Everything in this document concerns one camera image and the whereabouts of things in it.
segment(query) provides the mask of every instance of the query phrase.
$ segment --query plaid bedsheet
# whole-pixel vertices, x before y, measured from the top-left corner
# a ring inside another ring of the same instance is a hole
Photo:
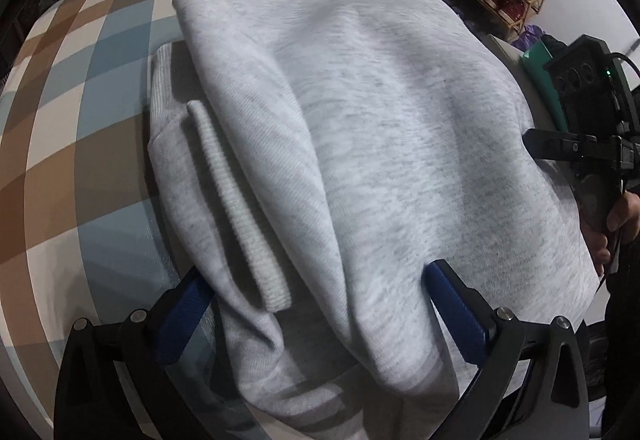
[[[146,156],[149,56],[181,38],[172,0],[62,0],[0,97],[0,376],[44,439],[73,321],[149,308],[189,267]],[[242,402],[211,391],[206,330],[172,373],[192,409],[206,424],[224,402],[242,438],[292,438],[259,413],[248,426]]]

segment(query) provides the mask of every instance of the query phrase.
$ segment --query purple bag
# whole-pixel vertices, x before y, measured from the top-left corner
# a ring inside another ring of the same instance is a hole
[[[515,42],[511,43],[511,45],[523,52],[526,52],[529,48],[540,41],[540,38],[542,38],[544,33],[545,31],[540,29],[538,26],[524,26],[524,30],[520,37]]]

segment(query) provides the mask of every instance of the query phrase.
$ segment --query black cable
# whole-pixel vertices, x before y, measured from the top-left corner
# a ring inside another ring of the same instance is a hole
[[[629,50],[625,52],[625,56],[630,56],[631,54],[633,54],[636,50],[638,50],[639,46],[640,46],[640,38],[634,41],[634,44],[631,45],[631,47],[629,47]]]
[[[638,77],[640,78],[640,69],[636,66],[636,63],[634,63],[631,58],[629,58],[629,56],[625,56],[621,52],[611,52],[611,54],[609,54],[609,57],[618,58],[622,59],[622,61],[625,61],[632,69],[634,69],[634,72],[636,72],[636,74],[638,74]]]

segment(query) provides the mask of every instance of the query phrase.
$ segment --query green folder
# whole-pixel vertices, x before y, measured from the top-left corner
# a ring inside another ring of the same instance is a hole
[[[543,68],[545,63],[551,61],[551,54],[549,54],[545,44],[537,42],[523,54],[521,59],[524,69],[527,71],[533,83],[535,83],[547,110],[551,113],[556,128],[558,131],[569,131],[564,112],[562,112],[558,92],[548,72]]]

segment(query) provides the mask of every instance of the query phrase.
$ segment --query finger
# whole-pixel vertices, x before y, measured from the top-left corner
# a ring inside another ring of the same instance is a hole
[[[617,231],[631,218],[639,216],[640,199],[638,199],[638,195],[625,191],[607,216],[607,228],[611,232]]]
[[[626,191],[607,217],[610,231],[622,228],[622,243],[629,243],[640,233],[640,197]]]
[[[578,204],[578,217],[580,219],[580,230],[582,231],[583,234],[593,234],[593,233],[597,233],[599,235],[603,234],[603,231],[597,231],[594,227],[591,226],[588,220],[584,217],[584,213],[580,208],[580,204]]]
[[[611,260],[611,253],[607,249],[595,251],[591,257],[595,265],[606,265]]]
[[[582,229],[582,235],[590,251],[607,249],[609,240],[607,240],[607,237],[604,234],[597,233],[596,231],[590,231],[588,229]]]

